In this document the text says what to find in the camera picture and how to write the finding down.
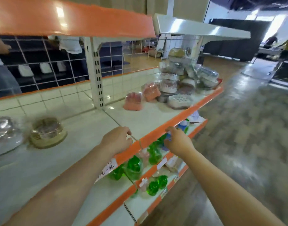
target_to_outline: black partition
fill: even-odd
[[[204,47],[204,53],[236,58],[240,61],[253,59],[270,26],[270,22],[255,20],[211,19],[209,23],[251,32],[250,39],[211,41]]]

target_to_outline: person in background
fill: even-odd
[[[288,58],[288,40],[285,41],[283,44],[279,45],[278,47],[282,46],[284,46],[284,50],[281,52],[278,63],[274,70],[278,70],[281,67],[282,63]]]
[[[187,163],[224,226],[285,226],[200,154],[181,129],[168,127],[166,131],[171,133],[171,140],[164,141],[166,147]],[[71,226],[102,169],[132,144],[127,134],[131,135],[128,127],[108,132],[99,145],[40,190],[4,226]]]
[[[0,39],[0,54],[9,54],[9,45],[4,44]],[[2,60],[0,59],[0,98],[5,96],[11,96],[15,94],[21,94],[21,89],[17,80],[14,78],[12,73],[4,66]]]
[[[84,58],[82,56],[82,47],[80,43],[83,43],[81,41],[80,37],[75,37],[75,36],[64,36],[64,35],[50,35],[48,36],[49,43],[54,46],[54,47],[59,47],[59,50],[65,53],[67,56],[69,53],[70,59],[82,59]],[[71,65],[72,68],[74,69],[74,77],[77,77],[76,80],[78,82],[86,80],[85,77],[78,77],[78,76],[83,76],[83,75],[88,75],[88,69],[87,69],[87,64],[86,60],[76,60],[76,61],[71,61],[71,65],[69,62],[64,62],[66,65],[66,69],[70,70]]]
[[[275,33],[270,38],[268,38],[266,40],[266,44],[263,46],[263,48],[270,49],[274,42],[277,43],[278,42],[277,35],[278,35],[278,33]]]

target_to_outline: shelf upright post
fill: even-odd
[[[199,58],[199,53],[200,53],[200,49],[202,47],[202,42],[203,42],[204,37],[201,35],[199,36],[199,40],[198,42],[193,45],[192,47],[192,51],[191,51],[191,58],[193,59],[198,59]]]
[[[84,50],[88,75],[91,85],[93,104],[96,109],[104,107],[102,73],[99,55],[99,46],[93,42],[92,37],[84,37]]]

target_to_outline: pink item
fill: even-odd
[[[148,83],[145,84],[143,95],[146,98],[146,101],[150,102],[156,97],[159,97],[161,95],[161,92],[156,83]]]
[[[136,110],[140,111],[142,107],[142,93],[132,92],[126,95],[125,97],[125,104],[123,108],[126,110]]]

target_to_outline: person's left hand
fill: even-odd
[[[108,148],[112,155],[116,155],[126,150],[132,144],[132,138],[126,139],[126,136],[131,135],[128,127],[117,127],[106,133],[101,140],[100,146]]]

